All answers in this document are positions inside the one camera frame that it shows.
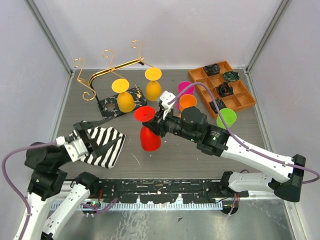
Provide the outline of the red plastic wine glass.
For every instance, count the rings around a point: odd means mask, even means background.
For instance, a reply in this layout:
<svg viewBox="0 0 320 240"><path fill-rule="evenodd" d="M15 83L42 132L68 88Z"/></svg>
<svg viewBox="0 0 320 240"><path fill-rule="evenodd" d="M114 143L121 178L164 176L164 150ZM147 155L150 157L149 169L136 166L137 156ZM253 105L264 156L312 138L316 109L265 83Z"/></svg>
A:
<svg viewBox="0 0 320 240"><path fill-rule="evenodd" d="M155 116L155 109L151 106L141 106L134 112L134 117L138 122L148 122ZM140 130L140 144L144 151L154 152L162 144L161 137L155 135L149 128L142 126Z"/></svg>

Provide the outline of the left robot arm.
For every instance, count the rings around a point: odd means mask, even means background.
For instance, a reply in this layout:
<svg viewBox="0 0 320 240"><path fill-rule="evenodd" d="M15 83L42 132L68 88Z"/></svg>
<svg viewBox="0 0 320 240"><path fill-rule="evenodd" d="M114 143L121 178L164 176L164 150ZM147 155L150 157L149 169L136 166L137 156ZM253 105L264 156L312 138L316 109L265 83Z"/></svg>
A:
<svg viewBox="0 0 320 240"><path fill-rule="evenodd" d="M48 215L67 177L61 166L80 161L106 169L114 167L126 135L113 127L102 127L104 123L103 120L77 122L67 136L24 148L24 164L33 172L27 196L23 198L26 209L14 239L55 240L85 199L102 195L100 179L82 172L71 182L71 190L58 209Z"/></svg>

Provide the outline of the yellow plastic wine glass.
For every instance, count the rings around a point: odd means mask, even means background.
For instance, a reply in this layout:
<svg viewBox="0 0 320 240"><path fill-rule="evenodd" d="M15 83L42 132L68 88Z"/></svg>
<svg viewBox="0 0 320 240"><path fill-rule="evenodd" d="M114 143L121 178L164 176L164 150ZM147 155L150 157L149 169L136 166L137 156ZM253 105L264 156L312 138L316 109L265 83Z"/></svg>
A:
<svg viewBox="0 0 320 240"><path fill-rule="evenodd" d="M162 93L162 87L158 82L162 77L162 72L157 67L151 67L145 71L144 75L149 80L146 85L146 98L149 101L155 102Z"/></svg>

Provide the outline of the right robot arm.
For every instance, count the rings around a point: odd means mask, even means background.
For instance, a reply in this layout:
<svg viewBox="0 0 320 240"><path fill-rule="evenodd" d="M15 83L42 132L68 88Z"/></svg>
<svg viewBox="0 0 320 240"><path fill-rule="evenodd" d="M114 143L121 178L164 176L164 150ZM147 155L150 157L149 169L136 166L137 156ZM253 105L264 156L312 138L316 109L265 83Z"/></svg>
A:
<svg viewBox="0 0 320 240"><path fill-rule="evenodd" d="M194 142L206 155L238 161L259 171L225 171L219 183L219 191L225 197L261 191L273 193L288 202L300 201L306 164L302 155L284 156L252 145L226 129L208 123L207 116L195 106L184 109L180 117L172 112L164 116L161 109L153 119L143 122L143 126L157 136L173 134Z"/></svg>

